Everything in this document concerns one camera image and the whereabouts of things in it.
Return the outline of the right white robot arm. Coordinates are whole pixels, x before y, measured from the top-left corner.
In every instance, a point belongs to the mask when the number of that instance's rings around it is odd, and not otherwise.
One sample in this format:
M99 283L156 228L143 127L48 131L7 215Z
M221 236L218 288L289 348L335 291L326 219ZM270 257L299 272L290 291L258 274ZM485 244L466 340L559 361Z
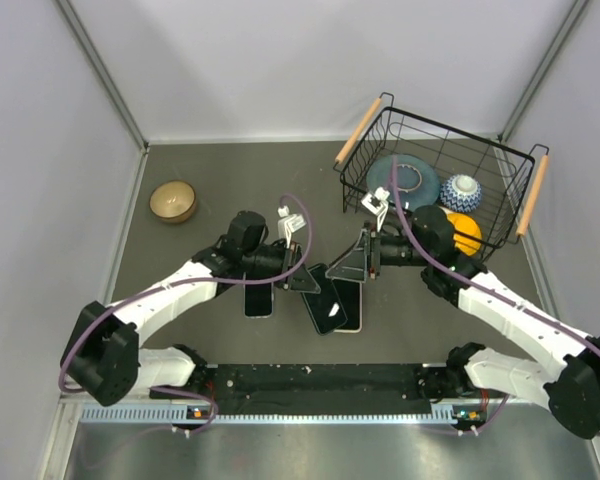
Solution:
M517 295L479 260L457 248L454 226L439 207L418 208L392 235L365 223L354 246L327 277L364 283L388 266L419 266L436 296L489 325L528 354L503 355L469 343L453 349L446 380L456 394L497 390L548 410L570 433L600 436L600 335L549 316Z

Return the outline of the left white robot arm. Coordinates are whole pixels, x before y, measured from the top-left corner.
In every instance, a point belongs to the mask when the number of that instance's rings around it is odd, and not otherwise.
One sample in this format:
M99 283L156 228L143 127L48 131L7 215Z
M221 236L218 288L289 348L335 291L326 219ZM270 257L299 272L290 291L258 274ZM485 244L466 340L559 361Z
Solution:
M102 406L156 387L176 388L189 397L200 394L207 374L193 349L176 345L156 350L144 344L186 311L232 286L319 292L304 265L305 248L292 239L309 228L308 218L285 207L278 214L279 238L271 244L265 241L264 217L241 211L212 246L165 279L110 305L86 305L60 361L62 391L85 392Z

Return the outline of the blue-grey ceramic plate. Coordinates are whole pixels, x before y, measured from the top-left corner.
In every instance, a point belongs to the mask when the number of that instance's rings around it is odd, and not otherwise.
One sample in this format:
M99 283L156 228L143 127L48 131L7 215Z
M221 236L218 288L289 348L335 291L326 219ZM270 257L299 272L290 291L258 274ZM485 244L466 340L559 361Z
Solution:
M366 174L367 190L375 192L382 187L389 192L389 201L393 203L393 167L396 167L395 180L403 207L413 212L436 203L441 188L438 175L428 163L413 155L394 154L377 159Z

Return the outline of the yellow bowl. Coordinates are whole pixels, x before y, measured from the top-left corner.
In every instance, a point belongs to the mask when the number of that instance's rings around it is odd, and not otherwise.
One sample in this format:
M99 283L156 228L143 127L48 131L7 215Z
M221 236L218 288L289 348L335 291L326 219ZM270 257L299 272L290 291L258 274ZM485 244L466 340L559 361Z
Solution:
M482 233L477 222L470 216L451 212L447 219L454 227L454 242L457 249L468 256L474 256L481 249Z

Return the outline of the blue white patterned bowl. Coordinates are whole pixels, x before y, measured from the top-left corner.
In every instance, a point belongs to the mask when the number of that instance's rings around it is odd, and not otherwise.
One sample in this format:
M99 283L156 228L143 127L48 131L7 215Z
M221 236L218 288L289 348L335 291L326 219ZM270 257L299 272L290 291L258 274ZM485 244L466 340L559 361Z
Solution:
M441 185L439 199L452 211L470 213L482 202L482 187L469 175L453 175Z

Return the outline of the tan ceramic bowl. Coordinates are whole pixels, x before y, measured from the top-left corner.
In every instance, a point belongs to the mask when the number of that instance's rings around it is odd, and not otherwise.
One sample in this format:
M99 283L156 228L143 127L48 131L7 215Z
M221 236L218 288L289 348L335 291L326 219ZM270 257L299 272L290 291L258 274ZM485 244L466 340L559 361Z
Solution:
M152 192L149 208L159 220L180 224L193 215L196 201L196 192L189 183L172 180L161 184Z

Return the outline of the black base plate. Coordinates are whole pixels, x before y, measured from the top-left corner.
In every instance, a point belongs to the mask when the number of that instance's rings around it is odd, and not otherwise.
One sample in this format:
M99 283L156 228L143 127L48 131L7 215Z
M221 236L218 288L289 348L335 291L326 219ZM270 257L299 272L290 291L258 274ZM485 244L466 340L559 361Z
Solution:
M182 389L223 415L426 414L431 403L480 396L459 373L422 364L220 364Z

